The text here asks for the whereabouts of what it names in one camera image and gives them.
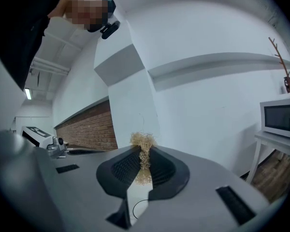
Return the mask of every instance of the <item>fluorescent light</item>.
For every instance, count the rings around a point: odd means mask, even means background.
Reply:
[[[29,88],[26,88],[26,89],[25,89],[25,92],[26,92],[26,95],[27,95],[28,100],[31,100],[31,95],[30,95],[30,90],[29,90]]]

